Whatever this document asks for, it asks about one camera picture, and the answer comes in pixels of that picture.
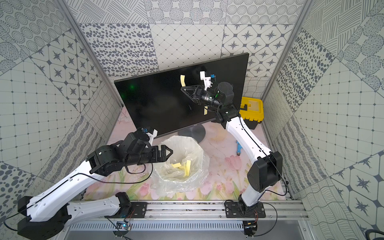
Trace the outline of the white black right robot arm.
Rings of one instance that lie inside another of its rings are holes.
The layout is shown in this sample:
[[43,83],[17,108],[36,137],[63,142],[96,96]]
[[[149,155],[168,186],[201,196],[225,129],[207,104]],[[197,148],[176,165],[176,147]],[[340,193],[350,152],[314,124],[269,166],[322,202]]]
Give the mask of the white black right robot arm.
[[283,157],[272,152],[252,133],[241,117],[238,107],[233,103],[233,86],[227,82],[219,83],[215,92],[209,92],[201,85],[186,86],[181,91],[194,103],[204,106],[216,114],[214,123],[219,123],[240,143],[251,161],[247,173],[249,186],[239,196],[239,211],[249,213],[259,207],[260,199],[269,187],[282,179]]

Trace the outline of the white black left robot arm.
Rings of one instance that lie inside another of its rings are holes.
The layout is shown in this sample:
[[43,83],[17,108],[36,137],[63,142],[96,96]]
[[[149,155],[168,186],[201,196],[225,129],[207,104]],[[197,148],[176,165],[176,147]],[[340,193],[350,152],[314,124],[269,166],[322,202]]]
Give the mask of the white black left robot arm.
[[73,224],[98,217],[126,218],[133,215],[133,204],[126,193],[73,203],[72,199],[93,183],[132,165],[164,163],[173,154],[165,145],[153,146],[157,130],[138,128],[122,141],[101,146],[71,173],[43,193],[18,201],[18,235],[29,240],[48,240]]

